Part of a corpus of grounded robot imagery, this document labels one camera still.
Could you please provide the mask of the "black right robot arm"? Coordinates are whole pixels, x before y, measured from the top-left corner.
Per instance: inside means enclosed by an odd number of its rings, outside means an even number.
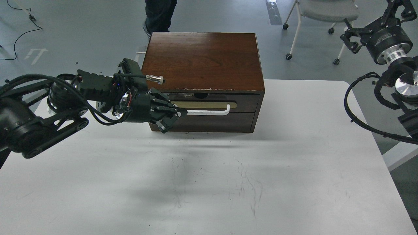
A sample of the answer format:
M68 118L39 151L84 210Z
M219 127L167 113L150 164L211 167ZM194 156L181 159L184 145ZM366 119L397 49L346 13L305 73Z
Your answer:
M417 13L409 0L389 0L382 17L364 28L353 28L345 18L347 30L341 39L353 53L366 46L376 64L387 64L388 69L379 76L375 72L367 73L348 88L344 98L344 107L352 122L371 132L405 143L417 144L417 110L408 109L406 104L417 106L417 57L408 57L412 42L402 29L402 22L413 21ZM351 89L365 78L377 78L374 83L376 99L384 106L404 114L398 120L409 133L409 137L386 133L362 122L350 110L347 102Z

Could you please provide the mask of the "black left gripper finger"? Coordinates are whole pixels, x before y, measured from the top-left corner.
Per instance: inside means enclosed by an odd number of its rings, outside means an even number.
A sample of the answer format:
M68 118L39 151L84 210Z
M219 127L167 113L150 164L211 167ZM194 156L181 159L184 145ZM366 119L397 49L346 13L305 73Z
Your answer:
M148 91L148 96L150 98L151 109L155 113L161 113L164 117L167 116L177 118L188 114L187 109L176 106L171 102L168 95L161 93L155 88L151 88Z
M175 122L182 116L179 111L150 111L151 122L149 127L152 131L166 133L173 128Z

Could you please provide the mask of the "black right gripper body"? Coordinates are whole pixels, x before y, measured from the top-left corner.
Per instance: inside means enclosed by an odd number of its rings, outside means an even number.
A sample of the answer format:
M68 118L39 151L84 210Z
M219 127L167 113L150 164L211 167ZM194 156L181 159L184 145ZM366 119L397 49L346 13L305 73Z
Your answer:
M413 43L400 26L373 30L371 34L361 36L361 43L366 46L375 64L395 65L412 61L407 53Z

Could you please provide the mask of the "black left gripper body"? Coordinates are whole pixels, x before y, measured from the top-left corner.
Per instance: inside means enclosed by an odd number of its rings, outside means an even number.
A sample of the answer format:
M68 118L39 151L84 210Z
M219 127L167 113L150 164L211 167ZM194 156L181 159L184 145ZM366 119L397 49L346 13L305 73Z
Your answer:
M126 92L113 106L113 115L125 122L153 122L151 109L150 90L133 97Z

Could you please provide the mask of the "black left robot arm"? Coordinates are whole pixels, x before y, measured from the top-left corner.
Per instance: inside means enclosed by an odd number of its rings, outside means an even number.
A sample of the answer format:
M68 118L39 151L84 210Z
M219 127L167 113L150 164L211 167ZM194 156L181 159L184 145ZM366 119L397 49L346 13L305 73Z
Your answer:
M161 85L164 79L79 70L75 75L33 73L6 80L1 87L1 164L11 152L30 159L77 133L89 124L88 112L105 126L148 122L169 131L188 111L149 89L148 81Z

